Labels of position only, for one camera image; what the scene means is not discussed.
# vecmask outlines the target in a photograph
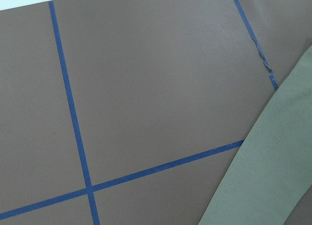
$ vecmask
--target blue tape strip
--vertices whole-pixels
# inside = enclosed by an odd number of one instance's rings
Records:
[[[135,180],[135,179],[147,176],[147,175],[151,175],[151,174],[163,171],[163,170],[174,168],[174,167],[177,167],[179,165],[183,165],[183,164],[186,164],[186,163],[189,163],[189,162],[201,159],[201,158],[205,158],[205,157],[217,154],[217,153],[221,153],[221,152],[224,152],[227,150],[235,149],[235,148],[240,147],[243,144],[243,141],[244,140],[237,141],[237,142],[234,142],[232,144],[221,146],[221,147],[213,149],[213,150],[208,150],[208,151],[205,151],[202,153],[194,154],[192,156],[181,158],[181,159],[175,160],[173,162],[165,163],[165,164],[159,165],[157,167],[149,168],[149,169],[142,170],[142,171],[130,174],[130,175],[126,175],[126,176],[123,176],[123,177],[120,177],[120,178],[117,178],[114,180],[110,180],[110,181],[107,181],[107,182],[104,182],[104,183],[101,183],[98,185],[94,185],[93,191],[99,191],[99,190],[102,190],[104,188],[109,188],[109,187],[112,187],[115,185],[119,185],[119,184],[122,184],[122,183],[125,183],[128,181],[131,181],[131,180]]]
[[[73,199],[76,197],[80,197],[80,196],[85,195],[85,194],[87,194],[87,190],[84,188],[84,189],[80,189],[80,190],[77,190],[74,192],[70,192],[70,193],[67,193],[67,194],[64,194],[64,195],[61,195],[58,197],[54,197],[54,198],[51,198],[48,200],[44,200],[42,202],[37,202],[37,203],[33,203],[31,205],[28,205],[28,206],[23,206],[21,208],[13,209],[11,211],[0,214],[0,220],[7,219],[10,217],[19,215],[19,214],[24,214],[24,213],[27,213],[27,212],[30,212],[30,211],[33,211],[36,209],[40,209],[40,208],[43,208],[46,206],[51,206],[53,204],[64,202],[64,201],[67,201],[67,200],[70,200],[70,199]]]
[[[166,170],[166,169],[174,168],[174,167],[177,167],[177,166],[189,163],[189,162],[193,162],[193,161],[196,161],[196,160],[201,159],[201,158],[209,157],[209,156],[215,155],[217,153],[225,152],[227,150],[232,150],[232,149],[240,147],[243,144],[243,141],[244,140],[237,141],[237,142],[234,142],[232,144],[221,146],[221,147],[213,149],[213,150],[208,150],[208,151],[205,151],[202,153],[194,154],[192,156],[181,158],[181,159],[178,159],[178,160],[175,160],[175,161],[172,161],[172,162],[169,162],[169,163],[166,163],[166,164],[154,167],[154,168],[146,169],[143,171],[139,171],[137,173],[133,173],[130,175],[126,175],[126,176],[114,179],[114,180],[110,180],[110,181],[107,181],[107,182],[93,186],[92,191],[93,192],[99,191],[99,190],[109,188],[109,187],[112,187],[115,185],[120,185],[122,183],[131,181],[131,180],[135,180],[135,179],[138,179],[138,178],[150,175],[150,174],[154,174],[154,173]],[[64,194],[64,195],[61,195],[58,197],[54,197],[54,198],[51,198],[48,200],[44,200],[41,202],[37,202],[37,203],[31,204],[28,206],[13,209],[13,210],[10,210],[10,211],[7,211],[7,212],[0,214],[0,220],[7,219],[7,218],[10,218],[13,216],[20,215],[20,214],[24,214],[24,213],[27,213],[29,211],[33,211],[36,209],[47,207],[47,206],[50,206],[50,205],[53,205],[56,203],[60,203],[60,202],[64,202],[64,201],[67,201],[70,199],[74,199],[76,197],[80,197],[80,196],[85,195],[85,194],[88,194],[88,190],[86,188],[80,189],[80,190],[77,190],[74,192],[70,192],[70,193],[67,193],[67,194]]]
[[[269,66],[269,63],[268,63],[267,59],[265,58],[265,55],[264,55],[264,53],[263,53],[263,50],[262,50],[262,48],[261,48],[261,46],[260,46],[260,44],[259,44],[259,42],[258,42],[256,36],[254,35],[253,29],[252,29],[252,27],[251,27],[250,24],[249,24],[249,21],[248,21],[246,15],[245,15],[245,12],[244,12],[242,6],[240,5],[239,0],[233,0],[233,1],[234,1],[235,5],[236,5],[236,8],[237,8],[239,14],[240,14],[240,17],[242,18],[242,20],[243,20],[243,22],[244,22],[244,24],[245,24],[245,26],[246,26],[246,28],[247,28],[247,30],[248,30],[248,33],[249,33],[250,37],[251,37],[252,40],[254,41],[254,43],[255,43],[255,45],[256,45],[258,51],[259,51],[259,55],[260,55],[260,57],[261,57],[261,59],[262,59],[262,61],[263,61],[263,64],[264,64],[265,68],[266,68],[266,69],[269,71],[269,73],[270,73],[269,78],[270,78],[270,81],[271,81],[271,83],[272,83],[272,85],[273,85],[273,88],[274,88],[275,91],[276,91],[276,90],[278,89],[278,85],[277,85],[276,79],[275,79],[275,77],[274,77],[274,75],[273,75],[273,70],[272,70],[272,68]]]
[[[54,35],[55,35],[55,41],[56,41],[57,49],[58,49],[59,62],[60,62],[60,66],[61,66],[61,70],[62,70],[62,74],[63,74],[66,96],[67,96],[67,100],[68,100],[68,106],[69,106],[69,111],[70,111],[70,115],[72,118],[74,132],[75,132],[75,138],[76,138],[76,143],[77,143],[77,147],[78,147],[78,152],[79,152],[84,182],[85,182],[86,190],[87,190],[87,194],[88,194],[92,219],[93,219],[94,225],[99,225],[100,222],[99,222],[99,218],[98,218],[97,205],[96,205],[94,194],[92,191],[92,183],[91,183],[90,173],[89,173],[87,159],[86,159],[86,155],[85,155],[84,147],[83,147],[83,143],[82,143],[77,113],[76,113],[75,104],[74,104],[74,98],[73,98],[73,94],[72,94],[72,90],[71,90],[71,86],[70,86],[70,81],[69,81],[69,77],[68,77],[64,51],[63,51],[62,42],[61,42],[60,33],[59,33],[59,25],[58,25],[58,20],[57,20],[57,16],[55,13],[53,1],[49,2],[49,7],[50,7],[52,25],[53,25]]]

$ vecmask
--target blue tape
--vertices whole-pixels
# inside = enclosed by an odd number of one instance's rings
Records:
[[[84,147],[83,147],[83,143],[82,143],[77,113],[76,113],[75,104],[74,104],[74,98],[73,98],[72,89],[70,86],[70,81],[69,81],[69,76],[68,76],[68,72],[67,72],[67,66],[66,66],[63,46],[62,46],[60,33],[59,33],[59,25],[58,25],[58,20],[57,20],[57,16],[55,13],[53,1],[49,2],[49,7],[50,7],[51,20],[52,20],[52,25],[53,25],[54,35],[55,35],[55,41],[56,41],[57,49],[58,49],[58,57],[59,57],[60,67],[62,70],[62,75],[63,75],[64,85],[65,85],[65,90],[66,90],[66,96],[67,96],[69,111],[70,111],[70,115],[71,115],[72,123],[73,123],[73,128],[74,128],[74,132],[75,132],[75,138],[76,138],[77,148],[78,148],[78,152],[79,152],[83,178],[84,178],[84,182],[85,182],[86,190],[87,190],[87,194],[88,194],[92,219],[93,219],[94,225],[99,225],[100,222],[99,222],[99,218],[98,218],[97,205],[96,205],[94,194],[92,191],[92,183],[91,183],[90,173],[89,173],[87,159],[86,159],[86,155],[85,155]]]
[[[259,42],[258,42],[256,36],[254,35],[253,29],[252,29],[252,27],[251,27],[250,24],[249,24],[249,21],[248,21],[246,15],[245,15],[245,12],[244,12],[242,6],[240,5],[239,0],[233,0],[233,1],[234,1],[235,5],[236,5],[236,8],[237,8],[239,14],[240,14],[240,17],[242,18],[242,20],[243,20],[243,22],[244,22],[244,24],[245,24],[245,26],[246,26],[246,28],[247,28],[247,30],[248,30],[248,33],[249,33],[250,37],[252,38],[252,40],[254,41],[254,43],[255,43],[255,45],[256,45],[256,47],[257,47],[257,49],[258,49],[259,55],[260,55],[260,57],[261,57],[261,59],[262,59],[262,61],[263,61],[263,64],[264,64],[265,68],[266,68],[266,69],[268,70],[268,72],[270,73],[269,79],[270,79],[270,81],[271,81],[271,83],[272,83],[272,85],[273,85],[273,88],[274,88],[275,91],[276,91],[276,90],[278,89],[278,85],[277,85],[276,79],[275,79],[275,77],[274,77],[274,75],[273,75],[273,70],[272,70],[272,68],[270,67],[270,65],[269,65],[269,63],[268,63],[268,61],[267,61],[267,59],[265,58],[265,55],[264,55],[264,53],[263,53],[263,50],[262,50],[262,48],[261,48],[261,46],[260,46],[260,44],[259,44]]]
[[[17,209],[13,209],[11,211],[0,214],[0,220],[7,219],[16,215],[24,214],[24,213],[27,213],[36,209],[43,208],[43,207],[51,206],[53,204],[64,202],[64,201],[67,201],[76,197],[80,197],[85,194],[87,194],[87,190],[84,188],[84,189],[70,192],[70,193],[67,193],[58,197],[48,199],[48,200],[33,203],[28,206],[23,206]]]
[[[234,142],[232,144],[221,146],[221,147],[213,149],[213,150],[208,150],[208,151],[205,151],[202,153],[194,154],[192,156],[181,158],[181,159],[175,160],[173,162],[165,163],[165,164],[159,165],[157,167],[149,168],[149,169],[142,170],[142,171],[130,174],[130,175],[126,175],[126,176],[123,176],[123,177],[120,177],[120,178],[117,178],[114,180],[110,180],[110,181],[107,181],[107,182],[104,182],[104,183],[101,183],[98,185],[94,185],[93,191],[99,191],[99,190],[109,188],[109,187],[112,187],[115,185],[120,185],[122,183],[131,181],[131,180],[135,180],[135,179],[147,176],[147,175],[151,175],[151,174],[163,171],[163,170],[174,168],[174,167],[177,167],[177,166],[180,166],[180,165],[183,165],[183,164],[186,164],[186,163],[189,163],[189,162],[201,159],[201,158],[205,158],[205,157],[208,157],[208,156],[211,156],[211,155],[214,155],[217,153],[221,153],[221,152],[224,152],[227,150],[235,149],[235,148],[240,147],[243,144],[243,141],[244,140],[237,141],[237,142]]]
[[[196,160],[201,159],[201,158],[209,157],[209,156],[215,155],[217,153],[225,152],[227,150],[232,150],[232,149],[240,147],[243,144],[243,141],[244,140],[237,141],[237,142],[234,142],[232,144],[221,146],[221,147],[213,149],[213,150],[208,150],[208,151],[205,151],[202,153],[194,154],[192,156],[181,158],[181,159],[169,162],[169,163],[165,163],[165,164],[159,165],[157,167],[142,170],[142,171],[130,174],[130,175],[126,175],[126,176],[123,176],[123,177],[120,177],[120,178],[117,178],[114,180],[110,180],[110,181],[107,181],[107,182],[93,186],[91,188],[91,190],[92,190],[92,192],[99,191],[99,190],[109,188],[109,187],[112,187],[115,185],[120,185],[122,183],[131,181],[131,180],[135,180],[135,179],[138,179],[138,178],[150,175],[150,174],[154,174],[154,173],[166,170],[166,169],[174,168],[174,167],[177,167],[177,166],[189,163],[189,162],[193,162],[193,161],[196,161]],[[24,206],[21,208],[17,208],[17,209],[13,209],[13,210],[4,212],[4,213],[0,214],[0,220],[7,219],[7,218],[10,218],[13,216],[20,215],[20,214],[24,214],[24,213],[27,213],[27,212],[30,212],[30,211],[33,211],[36,209],[47,207],[47,206],[50,206],[50,205],[53,205],[56,203],[60,203],[60,202],[64,202],[64,201],[67,201],[70,199],[74,199],[76,197],[80,197],[82,195],[88,194],[89,190],[87,190],[86,188],[80,189],[80,190],[77,190],[74,192],[70,192],[70,193],[58,196],[58,197],[54,197],[54,198],[51,198],[48,200],[44,200],[44,201],[37,202],[37,203],[31,204],[28,206]]]

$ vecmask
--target torn blue tape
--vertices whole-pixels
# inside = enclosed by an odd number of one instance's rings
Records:
[[[254,43],[255,43],[255,45],[256,45],[256,47],[258,49],[259,55],[260,55],[260,57],[261,57],[261,59],[263,61],[263,64],[264,64],[265,68],[270,73],[269,79],[270,79],[270,81],[271,81],[271,83],[273,85],[273,88],[276,91],[278,89],[278,85],[277,85],[276,79],[275,79],[275,77],[273,75],[273,69],[270,67],[267,59],[265,58],[263,50],[262,50],[262,48],[261,48],[261,46],[260,46],[260,44],[259,44],[259,42],[258,42],[258,40],[257,40],[257,38],[256,38],[256,36],[254,34],[254,31],[253,31],[252,27],[249,24],[249,21],[248,21],[246,15],[245,15],[245,12],[244,12],[242,6],[240,5],[239,0],[233,0],[233,1],[234,1],[235,5],[236,5],[236,8],[237,8],[239,14],[240,14],[240,17],[242,18],[242,20],[243,20],[243,22],[244,22],[244,24],[245,24],[245,26],[246,26],[246,28],[248,30],[248,33],[249,33],[250,37],[252,38],[252,40],[254,41]]]
[[[72,123],[73,123],[77,148],[78,148],[78,152],[79,152],[83,178],[84,178],[84,182],[85,182],[86,190],[87,190],[87,194],[88,194],[92,219],[93,219],[94,225],[100,225],[99,218],[98,218],[97,205],[96,205],[94,194],[92,191],[92,183],[91,183],[90,173],[89,173],[89,169],[88,169],[87,158],[86,158],[86,155],[84,152],[84,147],[83,147],[83,142],[82,142],[82,138],[81,138],[76,108],[75,108],[75,104],[74,104],[74,98],[73,98],[72,89],[70,86],[70,81],[69,81],[69,76],[68,76],[68,72],[67,72],[67,66],[66,66],[63,46],[62,46],[60,33],[59,33],[59,25],[58,25],[57,15],[55,13],[53,1],[49,2],[49,7],[50,7],[51,20],[52,20],[52,25],[53,25],[54,35],[55,35],[55,41],[56,41],[57,49],[58,49],[58,57],[59,57],[60,67],[62,70],[62,75],[63,75],[64,85],[65,85],[65,91],[66,91],[69,111],[70,111],[70,115],[72,118]]]
[[[232,150],[232,149],[238,148],[243,144],[243,141],[244,140],[237,141],[237,142],[234,142],[232,144],[221,146],[221,147],[213,149],[213,150],[207,150],[207,151],[202,152],[202,153],[194,154],[194,155],[189,156],[189,157],[181,158],[181,159],[169,162],[169,163],[159,165],[157,167],[142,170],[142,171],[130,174],[130,175],[126,175],[126,176],[123,176],[123,177],[120,177],[120,178],[117,178],[114,180],[110,180],[110,181],[95,185],[92,187],[92,192],[99,191],[99,190],[102,190],[105,188],[110,188],[110,187],[115,186],[115,185],[120,185],[122,183],[126,183],[128,181],[135,180],[135,179],[147,176],[147,175],[151,175],[151,174],[154,174],[154,173],[166,170],[166,169],[174,168],[174,167],[186,164],[186,163],[190,163],[190,162],[199,160],[201,158],[209,157],[209,156],[221,153],[221,152],[225,152],[227,150]],[[33,211],[36,209],[47,207],[47,206],[50,206],[50,205],[53,205],[56,203],[60,203],[60,202],[64,202],[64,201],[67,201],[70,199],[74,199],[76,197],[80,197],[80,196],[86,195],[86,194],[88,194],[88,190],[86,188],[84,188],[84,189],[80,189],[80,190],[77,190],[74,192],[70,192],[70,193],[67,193],[67,194],[64,194],[64,195],[61,195],[58,197],[48,199],[48,200],[37,202],[37,203],[31,204],[28,206],[23,206],[21,208],[13,209],[13,210],[1,213],[0,214],[0,220],[7,219],[7,218],[10,218],[13,216],[20,215],[20,214],[24,214],[24,213],[27,213],[27,212],[30,212],[30,211]]]

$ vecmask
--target gray floor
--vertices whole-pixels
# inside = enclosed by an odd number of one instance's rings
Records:
[[[312,0],[240,0],[278,83]],[[57,0],[93,184],[242,140],[273,94],[233,0]],[[0,213],[84,188],[47,3],[0,12]],[[230,150],[95,193],[101,224],[196,225]],[[287,225],[311,224],[298,204]],[[86,196],[1,224],[92,224]]]

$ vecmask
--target green fabric strip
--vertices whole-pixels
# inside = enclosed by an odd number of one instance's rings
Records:
[[[199,225],[282,225],[312,184],[312,47],[251,129]]]

